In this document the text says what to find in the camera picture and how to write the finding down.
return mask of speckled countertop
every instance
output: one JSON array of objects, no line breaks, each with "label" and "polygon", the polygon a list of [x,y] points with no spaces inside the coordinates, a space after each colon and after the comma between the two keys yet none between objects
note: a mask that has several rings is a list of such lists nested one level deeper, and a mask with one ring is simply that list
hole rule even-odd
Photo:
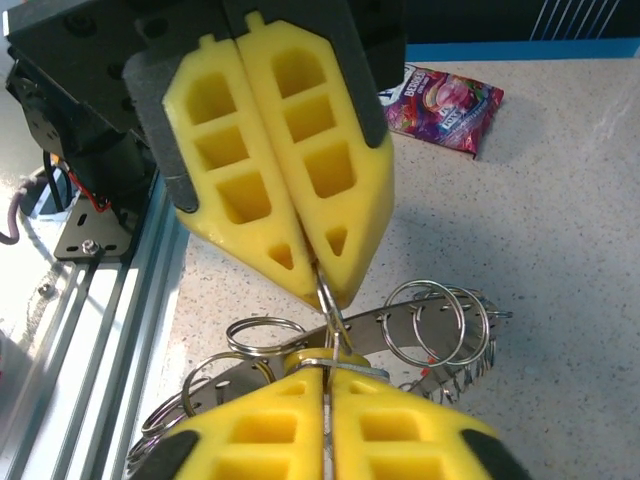
[{"label": "speckled countertop", "polygon": [[[503,88],[504,104],[477,161],[394,138],[396,210],[347,313],[414,278],[482,289],[515,317],[459,408],[536,479],[638,478],[640,62],[430,66]],[[192,238],[158,398],[256,314],[322,322]]]}]

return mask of candy packet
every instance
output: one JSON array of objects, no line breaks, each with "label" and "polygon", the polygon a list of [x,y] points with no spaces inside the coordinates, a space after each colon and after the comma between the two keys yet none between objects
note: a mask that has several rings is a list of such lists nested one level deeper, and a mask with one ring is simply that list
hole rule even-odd
[{"label": "candy packet", "polygon": [[470,78],[404,67],[404,81],[379,94],[391,131],[478,153],[504,91]]}]

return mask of screw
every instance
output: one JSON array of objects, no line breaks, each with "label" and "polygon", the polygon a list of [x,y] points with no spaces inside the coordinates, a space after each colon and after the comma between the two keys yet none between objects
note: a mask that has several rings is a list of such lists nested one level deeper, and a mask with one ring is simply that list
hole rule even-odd
[{"label": "screw", "polygon": [[38,287],[38,295],[41,297],[49,298],[53,296],[54,291],[55,289],[50,283],[43,283]]},{"label": "screw", "polygon": [[95,255],[100,250],[100,245],[90,238],[82,242],[82,252],[85,255]]}]

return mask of red wire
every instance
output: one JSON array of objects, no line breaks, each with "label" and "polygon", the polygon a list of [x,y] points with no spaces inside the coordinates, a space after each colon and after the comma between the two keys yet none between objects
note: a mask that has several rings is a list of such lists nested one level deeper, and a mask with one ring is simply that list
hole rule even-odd
[{"label": "red wire", "polygon": [[69,172],[69,178],[71,178],[73,183],[76,184],[76,187],[78,187],[80,191],[91,201],[93,208],[95,208],[98,213],[106,212],[107,210],[109,210],[109,208],[111,208],[111,202],[100,205],[96,200],[96,197],[94,197],[93,194],[89,190],[87,190],[87,187],[80,183],[80,180],[78,180],[78,178],[73,173]]}]

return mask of snack wrapper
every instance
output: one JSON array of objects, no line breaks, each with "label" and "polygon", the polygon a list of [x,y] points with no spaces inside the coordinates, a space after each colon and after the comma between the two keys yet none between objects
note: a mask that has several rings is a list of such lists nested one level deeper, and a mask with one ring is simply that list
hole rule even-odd
[{"label": "snack wrapper", "polygon": [[475,156],[504,91],[406,64],[402,84],[379,97],[391,131]]}]

